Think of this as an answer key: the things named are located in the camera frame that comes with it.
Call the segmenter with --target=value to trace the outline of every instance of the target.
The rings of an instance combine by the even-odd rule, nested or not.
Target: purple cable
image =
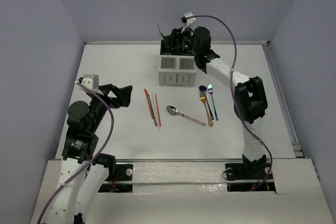
[[[265,144],[265,142],[247,127],[245,121],[243,120],[243,116],[241,115],[241,113],[238,109],[237,100],[235,98],[235,91],[234,91],[234,87],[233,87],[234,86],[233,85],[233,70],[235,68],[236,61],[237,61],[237,44],[236,44],[235,36],[233,35],[231,29],[222,20],[220,20],[219,18],[217,18],[215,16],[212,16],[212,15],[194,15],[194,16],[191,16],[191,17],[187,17],[186,19],[190,19],[190,18],[213,18],[213,19],[221,22],[226,27],[226,29],[228,30],[228,32],[230,33],[230,35],[232,37],[233,45],[234,45],[234,48],[235,48],[235,56],[234,56],[234,59],[233,59],[233,63],[232,63],[232,66],[231,66],[231,72],[230,72],[230,89],[231,89],[231,95],[232,95],[234,107],[237,111],[238,118],[242,122],[244,128],[248,131],[248,133],[250,133],[256,140],[258,140],[263,145],[263,147],[267,150],[267,152],[269,154],[269,159],[270,159],[269,169],[268,169],[268,172],[266,174],[266,177],[256,187],[254,187],[254,189],[252,191],[255,191],[267,180],[268,176],[270,175],[270,173],[272,171],[272,165],[273,165],[273,156],[272,156],[271,151],[269,150],[269,148]]]
[[[76,84],[78,86],[80,86],[81,88],[83,88],[85,91],[91,93],[94,97],[96,97],[102,104],[104,104],[104,106],[107,108],[107,110],[109,111],[110,115],[111,115],[111,129],[109,132],[109,135],[107,136],[103,146],[98,150],[98,152],[96,153],[95,156],[92,157],[92,159],[89,160],[89,162],[87,162],[86,164],[84,164],[80,169],[78,169],[78,171],[76,171],[70,178],[68,178],[64,184],[69,183],[70,181],[72,181],[78,174],[80,174],[83,170],[85,170],[86,168],[88,168],[88,166],[99,156],[99,154],[103,151],[103,149],[105,148],[105,146],[107,145],[107,143],[110,140],[110,137],[112,135],[112,131],[113,131],[113,126],[114,126],[114,117],[113,117],[113,113],[112,110],[110,109],[110,107],[104,102],[104,100],[97,95],[95,92],[93,92],[92,90],[88,89],[87,87],[85,87],[84,85],[82,85],[79,82],[76,82]],[[40,217],[37,220],[37,224],[41,224],[43,215],[45,214],[47,208],[49,207],[49,205],[51,204],[52,200],[56,197],[56,195],[62,190],[62,188],[64,187],[64,185],[61,185],[57,188],[57,190],[52,194],[52,196],[49,198],[49,200],[47,201],[46,205],[44,206]]]

